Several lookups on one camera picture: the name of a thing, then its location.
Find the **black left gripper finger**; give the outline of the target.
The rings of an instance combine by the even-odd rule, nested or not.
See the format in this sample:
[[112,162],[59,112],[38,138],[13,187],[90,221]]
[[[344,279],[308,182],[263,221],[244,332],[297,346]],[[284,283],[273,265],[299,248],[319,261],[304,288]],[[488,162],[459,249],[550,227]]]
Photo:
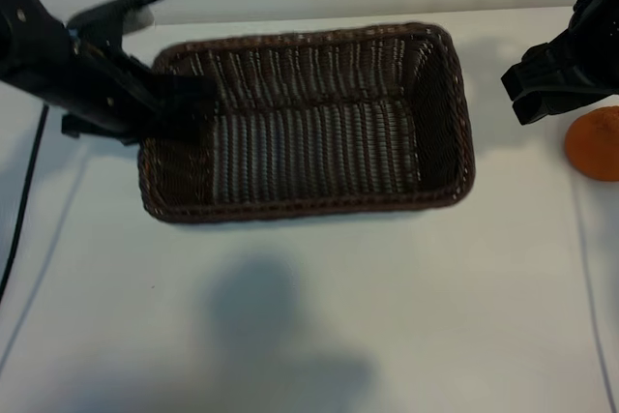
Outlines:
[[203,75],[156,74],[161,107],[149,123],[149,136],[197,143],[204,118],[215,113],[218,85]]

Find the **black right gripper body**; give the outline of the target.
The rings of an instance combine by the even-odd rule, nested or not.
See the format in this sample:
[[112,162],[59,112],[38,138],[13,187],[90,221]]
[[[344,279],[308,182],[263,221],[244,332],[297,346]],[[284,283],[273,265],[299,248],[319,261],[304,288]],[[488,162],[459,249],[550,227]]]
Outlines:
[[577,0],[568,31],[579,83],[570,104],[618,94],[618,0]]

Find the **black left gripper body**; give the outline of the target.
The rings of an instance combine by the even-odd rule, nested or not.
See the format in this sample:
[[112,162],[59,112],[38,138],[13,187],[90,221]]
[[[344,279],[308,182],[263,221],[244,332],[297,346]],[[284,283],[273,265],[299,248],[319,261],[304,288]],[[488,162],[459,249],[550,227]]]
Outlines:
[[69,38],[69,58],[52,72],[46,98],[66,110],[62,134],[135,144],[162,113],[162,99],[150,87],[154,75],[125,53],[120,34],[105,39],[72,28]]

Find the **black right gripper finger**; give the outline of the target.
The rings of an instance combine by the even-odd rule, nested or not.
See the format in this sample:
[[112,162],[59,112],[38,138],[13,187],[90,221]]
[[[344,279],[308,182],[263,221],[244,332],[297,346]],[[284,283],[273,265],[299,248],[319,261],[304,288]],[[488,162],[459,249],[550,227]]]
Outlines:
[[563,97],[575,91],[574,64],[574,42],[555,39],[529,48],[501,81],[512,101]]
[[513,111],[522,126],[583,106],[582,93],[578,87],[562,82],[516,81],[511,84],[511,100]]

